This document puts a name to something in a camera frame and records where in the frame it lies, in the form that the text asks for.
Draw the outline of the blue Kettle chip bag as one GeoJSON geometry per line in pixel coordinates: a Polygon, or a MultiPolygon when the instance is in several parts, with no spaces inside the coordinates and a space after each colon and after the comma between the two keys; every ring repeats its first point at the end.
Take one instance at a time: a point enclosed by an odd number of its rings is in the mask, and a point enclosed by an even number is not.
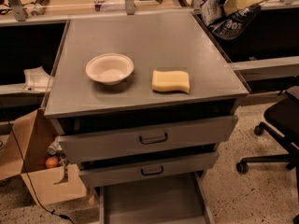
{"type": "Polygon", "coordinates": [[[231,15],[224,13],[226,0],[203,0],[201,19],[216,37],[232,40],[240,36],[261,10],[260,5],[239,9],[231,15]]]}

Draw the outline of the grey drawer cabinet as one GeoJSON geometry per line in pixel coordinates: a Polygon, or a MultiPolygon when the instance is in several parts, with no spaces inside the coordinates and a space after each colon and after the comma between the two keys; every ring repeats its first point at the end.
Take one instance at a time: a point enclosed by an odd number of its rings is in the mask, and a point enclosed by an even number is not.
{"type": "MultiPolygon", "coordinates": [[[[46,117],[59,137],[236,115],[247,88],[189,11],[75,18],[68,26],[46,117]],[[134,63],[116,85],[86,75],[87,63],[117,53],[134,63]],[[184,71],[190,91],[158,92],[152,73],[184,71]]],[[[220,143],[75,163],[79,171],[218,152],[220,143]]]]}

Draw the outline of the top grey drawer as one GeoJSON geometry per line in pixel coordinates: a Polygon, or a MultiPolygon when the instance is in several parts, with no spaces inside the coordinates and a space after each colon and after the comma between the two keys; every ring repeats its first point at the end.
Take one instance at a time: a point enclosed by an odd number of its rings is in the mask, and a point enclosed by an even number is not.
{"type": "Polygon", "coordinates": [[[72,163],[107,160],[227,141],[237,115],[58,138],[72,163]]]}

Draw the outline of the middle grey drawer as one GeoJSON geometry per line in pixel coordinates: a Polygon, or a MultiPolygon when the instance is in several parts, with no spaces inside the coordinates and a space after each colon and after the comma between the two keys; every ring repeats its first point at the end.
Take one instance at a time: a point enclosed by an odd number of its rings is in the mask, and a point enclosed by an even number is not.
{"type": "Polygon", "coordinates": [[[212,168],[219,157],[217,151],[177,158],[143,161],[79,172],[86,187],[103,187],[170,175],[180,175],[212,168]]]}

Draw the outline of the open bottom grey drawer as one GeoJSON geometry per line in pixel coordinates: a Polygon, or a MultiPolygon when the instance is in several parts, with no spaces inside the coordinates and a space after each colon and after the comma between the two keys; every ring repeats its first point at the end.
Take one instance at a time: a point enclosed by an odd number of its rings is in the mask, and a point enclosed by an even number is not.
{"type": "Polygon", "coordinates": [[[100,224],[215,224],[197,172],[100,188],[100,224]]]}

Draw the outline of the yellow sponge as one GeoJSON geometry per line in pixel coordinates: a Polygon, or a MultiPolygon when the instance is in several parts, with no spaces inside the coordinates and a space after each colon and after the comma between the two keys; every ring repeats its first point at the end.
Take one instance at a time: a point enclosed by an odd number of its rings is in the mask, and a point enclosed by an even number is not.
{"type": "Polygon", "coordinates": [[[152,89],[158,92],[190,91],[189,74],[184,71],[157,71],[152,73],[152,89]]]}

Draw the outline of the black office chair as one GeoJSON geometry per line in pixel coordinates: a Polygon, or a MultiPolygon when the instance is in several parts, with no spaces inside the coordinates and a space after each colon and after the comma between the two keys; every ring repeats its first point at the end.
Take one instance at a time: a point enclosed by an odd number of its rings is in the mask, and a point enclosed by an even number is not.
{"type": "Polygon", "coordinates": [[[261,121],[255,128],[255,135],[264,132],[279,143],[286,154],[246,157],[236,164],[236,170],[240,174],[249,171],[249,163],[273,163],[285,162],[286,169],[296,171],[296,185],[299,193],[299,87],[292,86],[284,91],[286,97],[267,108],[261,121]]]}

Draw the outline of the white paper bowl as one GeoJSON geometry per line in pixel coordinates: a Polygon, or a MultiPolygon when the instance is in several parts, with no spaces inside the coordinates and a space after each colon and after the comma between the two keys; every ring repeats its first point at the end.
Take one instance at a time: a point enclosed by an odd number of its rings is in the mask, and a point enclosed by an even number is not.
{"type": "Polygon", "coordinates": [[[108,53],[91,59],[85,71],[93,81],[104,85],[116,85],[133,73],[134,63],[125,55],[108,53]]]}

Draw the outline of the black and white tool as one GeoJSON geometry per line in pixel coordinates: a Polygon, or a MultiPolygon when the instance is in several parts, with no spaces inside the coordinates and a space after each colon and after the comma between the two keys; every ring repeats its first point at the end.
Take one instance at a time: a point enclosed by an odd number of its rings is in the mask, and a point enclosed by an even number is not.
{"type": "Polygon", "coordinates": [[[31,10],[31,15],[32,16],[43,15],[49,3],[50,0],[36,0],[31,10]]]}

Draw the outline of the white curved plastic part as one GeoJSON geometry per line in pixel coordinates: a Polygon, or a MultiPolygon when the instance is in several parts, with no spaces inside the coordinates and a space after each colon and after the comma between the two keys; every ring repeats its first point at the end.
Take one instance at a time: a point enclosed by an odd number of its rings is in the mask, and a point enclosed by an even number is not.
{"type": "Polygon", "coordinates": [[[50,91],[54,77],[50,76],[42,66],[23,71],[25,83],[21,88],[27,92],[47,92],[50,91]]]}

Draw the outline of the small can in box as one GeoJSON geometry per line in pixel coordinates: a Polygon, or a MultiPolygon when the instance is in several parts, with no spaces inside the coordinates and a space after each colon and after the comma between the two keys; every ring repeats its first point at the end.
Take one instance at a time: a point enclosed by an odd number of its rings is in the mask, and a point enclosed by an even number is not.
{"type": "Polygon", "coordinates": [[[63,149],[58,142],[53,142],[47,148],[50,155],[59,155],[63,153],[63,149]]]}

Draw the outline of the orange fruit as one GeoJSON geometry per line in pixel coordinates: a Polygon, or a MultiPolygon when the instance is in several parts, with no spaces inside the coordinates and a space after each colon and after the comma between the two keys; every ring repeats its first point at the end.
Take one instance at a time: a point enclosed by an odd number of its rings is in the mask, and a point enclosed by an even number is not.
{"type": "Polygon", "coordinates": [[[47,169],[55,168],[59,165],[59,160],[56,157],[49,157],[45,162],[45,166],[47,169]]]}

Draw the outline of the brown cardboard box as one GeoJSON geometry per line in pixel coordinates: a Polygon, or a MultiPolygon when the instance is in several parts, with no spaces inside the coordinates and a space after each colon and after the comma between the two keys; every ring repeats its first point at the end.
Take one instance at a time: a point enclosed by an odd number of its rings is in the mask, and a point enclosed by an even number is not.
{"type": "Polygon", "coordinates": [[[47,148],[56,138],[50,123],[41,110],[15,120],[0,157],[0,180],[20,175],[36,203],[43,205],[83,198],[87,189],[78,177],[76,164],[47,169],[47,148]]]}

